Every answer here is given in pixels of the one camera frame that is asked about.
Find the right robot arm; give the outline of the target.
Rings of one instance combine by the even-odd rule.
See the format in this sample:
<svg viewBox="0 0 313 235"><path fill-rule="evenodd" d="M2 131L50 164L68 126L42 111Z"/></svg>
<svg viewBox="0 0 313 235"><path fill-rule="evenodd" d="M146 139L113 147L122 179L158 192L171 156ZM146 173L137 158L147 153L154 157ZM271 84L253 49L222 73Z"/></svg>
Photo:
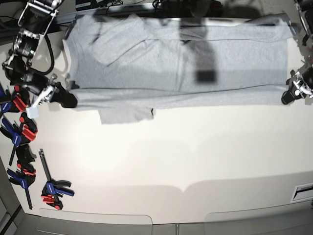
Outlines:
<svg viewBox="0 0 313 235"><path fill-rule="evenodd" d="M64 108L77 106L77 99L73 94L69 93L60 82L47 77L54 68L54 55L47 32L62 4L61 0L29 0L16 27L9 27L4 22L0 23L6 30L17 31L8 56L2 63L5 76L11 85L23 87L35 96L33 107L42 102L57 102ZM43 40L46 41L51 59L51 66L47 71L32 68L33 57Z"/></svg>

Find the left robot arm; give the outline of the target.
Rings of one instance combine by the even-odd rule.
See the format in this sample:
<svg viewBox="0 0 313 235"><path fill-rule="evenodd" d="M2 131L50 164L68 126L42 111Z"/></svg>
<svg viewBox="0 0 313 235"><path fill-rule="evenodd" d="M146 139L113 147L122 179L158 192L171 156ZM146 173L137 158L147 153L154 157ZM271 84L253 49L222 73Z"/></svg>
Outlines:
<svg viewBox="0 0 313 235"><path fill-rule="evenodd" d="M308 41L313 41L313 2L311 0L295 0L295 8L305 31L302 39L302 46L309 52L313 51L313 46L308 45ZM282 95L281 101L284 105L289 105L296 100L313 97L313 55L306 57L304 66L291 71L291 78L287 80L288 90Z"/></svg>

